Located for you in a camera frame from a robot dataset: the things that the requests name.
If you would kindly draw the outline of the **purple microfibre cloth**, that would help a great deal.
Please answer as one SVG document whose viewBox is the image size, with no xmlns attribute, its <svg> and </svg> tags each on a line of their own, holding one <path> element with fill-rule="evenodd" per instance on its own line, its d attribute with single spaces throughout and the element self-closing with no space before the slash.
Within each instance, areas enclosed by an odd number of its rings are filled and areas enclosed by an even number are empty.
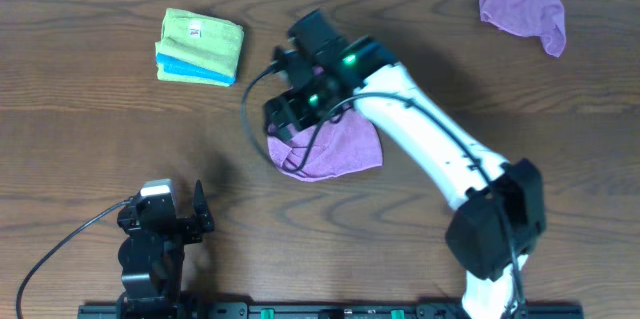
<svg viewBox="0 0 640 319">
<path fill-rule="evenodd" d="M 374 125 L 354 109 L 325 122 L 310 145 L 315 128 L 297 131 L 290 126 L 292 137 L 283 141 L 275 136 L 275 127 L 269 125 L 268 151 L 280 172 L 303 182 L 317 182 L 383 165 Z"/>
</svg>

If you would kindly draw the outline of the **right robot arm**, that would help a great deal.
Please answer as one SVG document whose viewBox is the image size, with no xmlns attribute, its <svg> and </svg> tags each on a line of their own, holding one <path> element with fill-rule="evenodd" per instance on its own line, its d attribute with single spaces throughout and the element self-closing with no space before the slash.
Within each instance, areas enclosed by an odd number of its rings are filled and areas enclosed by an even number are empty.
<svg viewBox="0 0 640 319">
<path fill-rule="evenodd" d="M 510 163 L 465 132 L 374 38 L 346 39 L 319 10 L 288 37 L 291 49 L 275 47 L 269 70 L 284 73 L 290 89 L 264 104 L 266 129 L 289 139 L 353 106 L 414 159 L 453 209 L 445 240 L 467 274 L 466 314 L 527 317 L 521 271 L 546 228 L 540 171 L 527 159 Z"/>
</svg>

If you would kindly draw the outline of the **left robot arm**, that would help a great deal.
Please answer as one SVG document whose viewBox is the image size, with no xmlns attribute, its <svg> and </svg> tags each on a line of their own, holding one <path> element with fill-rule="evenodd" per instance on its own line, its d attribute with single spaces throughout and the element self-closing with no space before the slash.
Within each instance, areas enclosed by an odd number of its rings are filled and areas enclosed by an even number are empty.
<svg viewBox="0 0 640 319">
<path fill-rule="evenodd" d="M 198 296 L 181 291 L 185 247 L 215 229 L 200 181 L 192 204 L 192 215 L 178 216 L 173 183 L 161 179 L 145 183 L 118 213 L 117 224 L 128 235 L 118 252 L 124 286 L 118 318 L 208 316 Z"/>
</svg>

